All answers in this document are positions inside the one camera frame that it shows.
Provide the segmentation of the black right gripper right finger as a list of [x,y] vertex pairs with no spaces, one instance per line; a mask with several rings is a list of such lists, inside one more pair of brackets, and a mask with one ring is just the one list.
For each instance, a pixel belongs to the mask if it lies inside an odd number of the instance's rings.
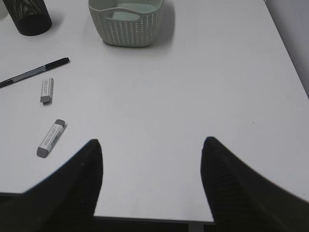
[[218,232],[307,232],[309,203],[269,181],[207,137],[201,181]]

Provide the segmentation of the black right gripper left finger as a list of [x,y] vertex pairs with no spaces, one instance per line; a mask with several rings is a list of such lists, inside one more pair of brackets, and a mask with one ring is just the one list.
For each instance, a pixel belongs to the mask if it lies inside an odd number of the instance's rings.
[[36,186],[17,196],[1,196],[0,230],[93,232],[102,180],[102,150],[92,139]]

